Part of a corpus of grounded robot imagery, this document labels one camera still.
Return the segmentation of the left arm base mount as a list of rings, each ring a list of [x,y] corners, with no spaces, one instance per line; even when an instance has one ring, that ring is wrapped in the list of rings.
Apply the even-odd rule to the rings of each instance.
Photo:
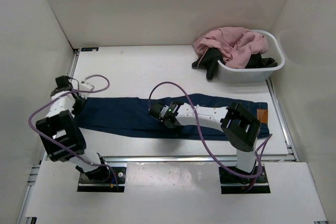
[[[80,173],[77,191],[86,193],[123,193],[127,176],[127,164],[110,164],[114,173],[107,167]]]

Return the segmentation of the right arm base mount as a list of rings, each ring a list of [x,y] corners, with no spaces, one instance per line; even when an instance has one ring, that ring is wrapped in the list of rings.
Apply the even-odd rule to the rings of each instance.
[[[235,176],[219,167],[221,194],[269,194],[271,193],[264,165],[259,177],[246,179]]]

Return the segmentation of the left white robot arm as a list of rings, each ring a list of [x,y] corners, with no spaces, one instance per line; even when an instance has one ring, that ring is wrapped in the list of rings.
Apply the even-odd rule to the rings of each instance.
[[[56,87],[50,94],[51,102],[46,105],[48,113],[31,128],[40,136],[51,161],[71,162],[89,180],[108,183],[112,181],[111,169],[99,153],[87,150],[85,138],[75,120],[83,110],[89,94],[96,92],[88,80],[99,76],[88,76],[77,81],[76,86],[72,84],[72,77],[57,77]]]

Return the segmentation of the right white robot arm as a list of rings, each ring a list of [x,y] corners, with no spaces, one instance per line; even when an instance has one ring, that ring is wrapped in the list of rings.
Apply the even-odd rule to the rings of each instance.
[[[182,102],[172,102],[169,106],[156,103],[150,107],[149,116],[168,129],[195,125],[210,157],[240,181],[247,182],[262,173],[262,164],[256,151],[261,123],[242,104],[233,102],[227,107],[208,108]],[[202,127],[217,130],[227,137],[231,146],[236,149],[235,170],[222,164],[210,151],[205,143]]]

